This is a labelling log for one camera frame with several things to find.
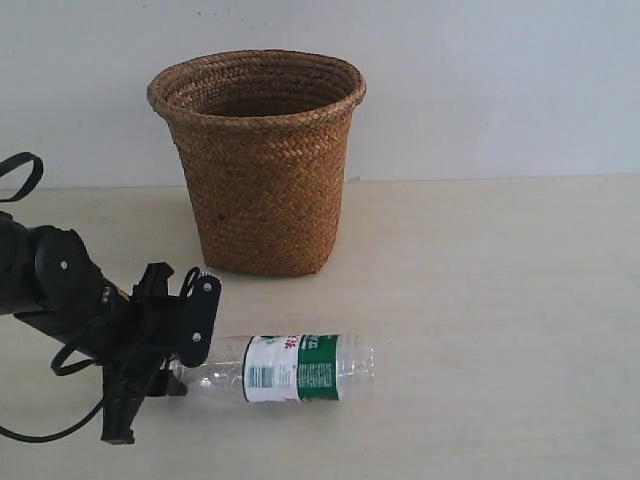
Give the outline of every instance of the water bottle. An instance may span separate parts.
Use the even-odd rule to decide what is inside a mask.
[[[374,349],[354,333],[214,337],[203,365],[171,369],[189,394],[227,402],[342,402],[374,391]]]

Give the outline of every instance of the white wall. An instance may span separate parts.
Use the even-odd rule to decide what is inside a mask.
[[[636,0],[4,1],[0,157],[43,156],[49,187],[182,184],[148,82],[262,47],[363,70],[349,177],[640,172]]]

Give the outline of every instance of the barcode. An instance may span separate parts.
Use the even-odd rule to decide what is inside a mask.
[[[249,388],[289,388],[291,375],[286,366],[249,367]]]

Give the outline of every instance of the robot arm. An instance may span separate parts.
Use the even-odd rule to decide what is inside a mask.
[[[2,176],[29,161],[32,174],[9,201],[33,190],[42,161],[22,153],[0,163]],[[102,368],[103,399],[92,413],[103,411],[104,442],[133,444],[131,425],[146,397],[186,394],[168,370],[169,362],[178,359],[196,367],[209,354],[220,281],[192,269],[180,294],[171,296],[173,273],[166,263],[151,263],[128,295],[103,276],[75,231],[50,225],[27,228],[0,212],[0,315],[12,315],[63,345],[51,362],[56,375],[90,365]],[[88,358],[65,365],[74,351]],[[77,428],[28,437],[0,427],[0,434],[42,443]]]

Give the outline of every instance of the black cable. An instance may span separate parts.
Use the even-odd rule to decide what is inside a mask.
[[[127,354],[127,358],[122,364],[122,368],[120,369],[120,372],[118,373],[116,381],[114,382],[114,385],[111,388],[111,390],[107,394],[103,395],[100,401],[96,404],[96,406],[93,407],[93,409],[87,415],[85,415],[85,417],[82,420],[80,420],[76,424],[58,433],[54,433],[46,436],[23,435],[21,433],[16,433],[7,428],[4,428],[3,426],[0,426],[0,435],[7,437],[11,440],[15,440],[16,442],[42,444],[42,443],[55,442],[57,440],[60,440],[62,438],[65,438],[65,437],[68,437],[69,435],[74,434],[75,432],[80,430],[82,427],[87,425],[91,420],[93,420],[93,418],[98,414],[98,412],[100,412],[105,402],[109,400],[109,398],[111,398],[111,396],[115,392],[118,382],[120,382],[120,380],[124,375],[124,372],[129,366],[129,362],[131,361],[131,358],[136,353],[138,348],[140,348],[140,345],[142,345],[142,343],[146,340],[146,338],[147,338],[146,336],[140,338],[134,345],[131,346],[131,350]]]

